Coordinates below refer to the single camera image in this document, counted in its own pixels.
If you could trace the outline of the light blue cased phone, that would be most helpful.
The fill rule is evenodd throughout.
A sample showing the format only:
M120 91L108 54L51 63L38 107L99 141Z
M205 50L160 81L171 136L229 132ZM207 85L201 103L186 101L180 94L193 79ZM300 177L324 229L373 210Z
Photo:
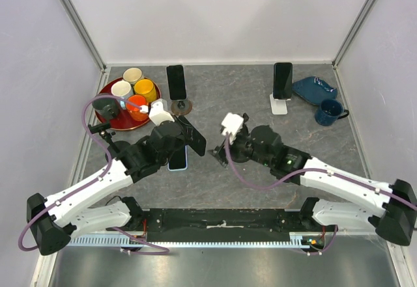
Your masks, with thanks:
M188 168L187 146L183 146L172 155L167 168L169 171L185 171Z

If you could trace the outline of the black round-base phone stand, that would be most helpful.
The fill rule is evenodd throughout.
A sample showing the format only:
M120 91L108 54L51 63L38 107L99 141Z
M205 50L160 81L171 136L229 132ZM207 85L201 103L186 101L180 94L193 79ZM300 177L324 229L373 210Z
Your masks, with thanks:
M111 128L110 121L102 122L97 125L88 125L88 129L92 134L98 134L107 144L107 150L110 153L111 158L117 157L118 153L127 149L130 143L127 141L116 141L114 142L112 137L115 135L114 131L108 131Z

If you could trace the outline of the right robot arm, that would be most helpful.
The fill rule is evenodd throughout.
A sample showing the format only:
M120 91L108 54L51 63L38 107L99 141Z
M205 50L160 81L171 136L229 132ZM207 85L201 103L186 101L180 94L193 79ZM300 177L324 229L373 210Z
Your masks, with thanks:
M348 230L374 229L382 239L408 246L416 223L416 195L412 186L397 179L394 183L378 182L332 167L316 157L282 143L270 126L246 126L236 137L225 136L223 143L210 150L223 166L254 161L269 168L284 182L320 189L343 202L310 197L298 214L304 230L319 225Z

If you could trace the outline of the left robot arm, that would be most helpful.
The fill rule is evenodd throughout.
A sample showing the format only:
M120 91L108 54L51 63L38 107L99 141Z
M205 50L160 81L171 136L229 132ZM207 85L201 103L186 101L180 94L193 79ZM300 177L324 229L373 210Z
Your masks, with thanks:
M27 199L27 226L42 256L66 247L74 238L104 228L126 227L137 230L143 223L143 210L132 197L110 206L92 205L167 165L174 153L197 140L195 128L186 118L176 117L153 128L150 135L134 144L115 144L112 156L106 152L105 167L64 191L44 197L35 193Z

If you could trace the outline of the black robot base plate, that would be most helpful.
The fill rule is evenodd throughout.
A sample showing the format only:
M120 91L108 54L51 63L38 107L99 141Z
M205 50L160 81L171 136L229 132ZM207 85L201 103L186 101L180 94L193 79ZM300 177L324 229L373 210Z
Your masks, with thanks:
M151 242L255 243L289 241L291 232L322 232L323 227L298 210L162 209L143 210L128 227Z

